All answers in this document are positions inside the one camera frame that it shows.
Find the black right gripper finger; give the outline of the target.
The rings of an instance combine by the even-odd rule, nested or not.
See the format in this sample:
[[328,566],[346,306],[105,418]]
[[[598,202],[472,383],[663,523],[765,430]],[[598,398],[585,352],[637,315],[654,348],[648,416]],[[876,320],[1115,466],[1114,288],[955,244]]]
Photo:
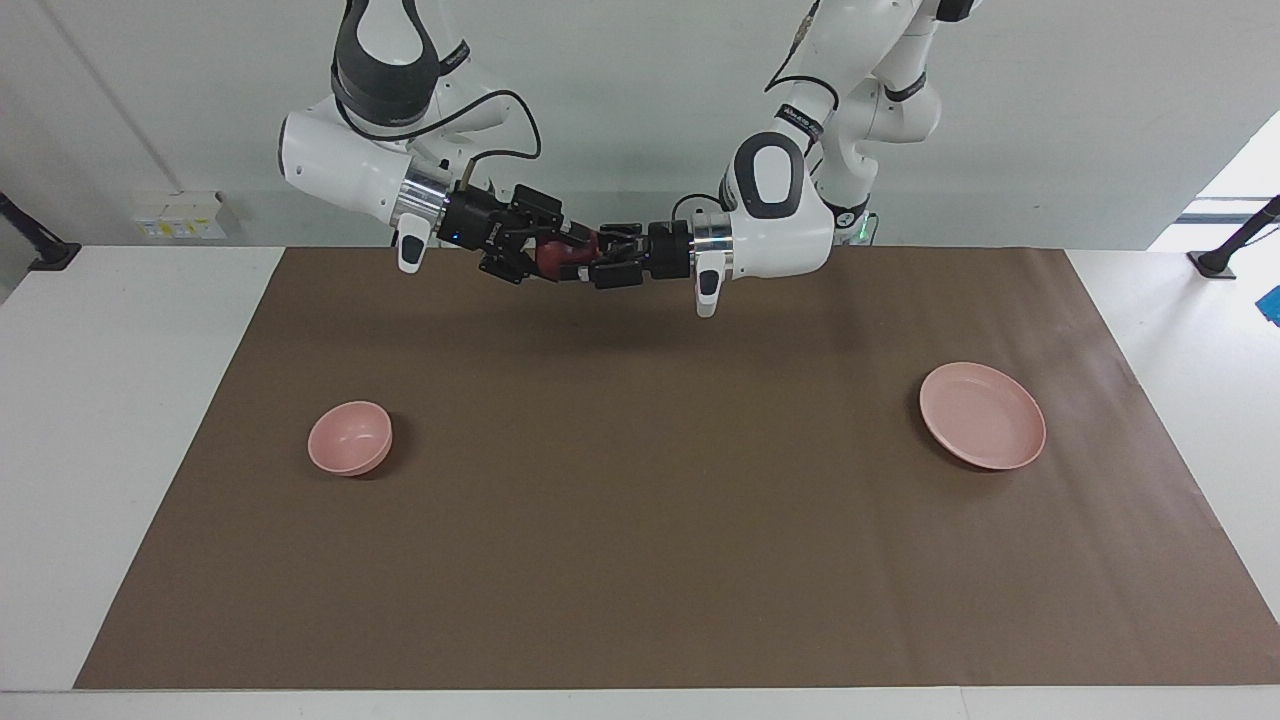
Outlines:
[[541,269],[536,258],[524,247],[512,247],[503,243],[486,243],[483,250],[479,269],[511,284],[521,284],[527,278],[536,278],[552,283],[561,282],[561,272]]
[[526,184],[516,184],[509,210],[521,218],[522,231],[534,238],[548,237],[570,246],[588,246],[591,229],[564,214],[561,200]]

